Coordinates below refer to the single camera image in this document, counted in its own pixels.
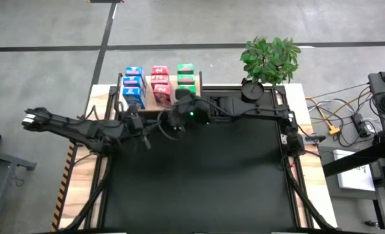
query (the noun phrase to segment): blue box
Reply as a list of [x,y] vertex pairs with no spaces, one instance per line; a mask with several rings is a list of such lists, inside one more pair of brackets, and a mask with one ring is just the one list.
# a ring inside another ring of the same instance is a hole
[[146,98],[141,88],[125,87],[123,97],[128,105],[135,105],[137,109],[146,109]]
[[124,87],[138,87],[143,89],[143,94],[145,95],[144,90],[146,90],[146,85],[143,82],[142,77],[135,76],[135,77],[123,77],[123,86]]

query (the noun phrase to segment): green leaves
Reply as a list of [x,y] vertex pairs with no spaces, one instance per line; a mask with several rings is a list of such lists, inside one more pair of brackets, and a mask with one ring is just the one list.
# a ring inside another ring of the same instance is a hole
[[240,60],[245,63],[244,71],[253,82],[281,84],[293,79],[297,70],[297,54],[301,50],[293,44],[293,38],[274,38],[271,43],[266,37],[256,37],[245,45]]

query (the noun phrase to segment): concrete floor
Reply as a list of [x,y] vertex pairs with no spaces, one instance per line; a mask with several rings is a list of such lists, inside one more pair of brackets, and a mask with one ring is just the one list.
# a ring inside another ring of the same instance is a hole
[[[109,10],[110,4],[85,0],[0,1],[0,47],[99,46]],[[385,41],[385,0],[132,0],[118,5],[108,44],[244,43],[255,36],[290,36],[296,42]],[[165,64],[173,72],[179,62],[195,63],[204,83],[238,83],[245,76],[242,51],[107,51],[99,83],[115,83],[125,66],[149,71],[154,64]],[[9,190],[1,233],[49,230],[68,143],[52,134],[22,130],[23,110],[44,106],[66,116],[82,114],[97,56],[97,51],[0,53],[0,150],[38,162],[34,172],[18,170],[25,185]],[[293,82],[302,83],[307,96],[315,96],[365,83],[369,73],[385,71],[385,47],[304,48],[299,64]],[[355,98],[361,89],[339,98]],[[367,107],[361,113],[375,118]],[[346,134],[353,140],[350,127]],[[327,132],[323,124],[314,129]],[[323,145],[335,142],[327,139]],[[375,219],[371,201],[332,202],[340,228],[385,233],[361,224]]]

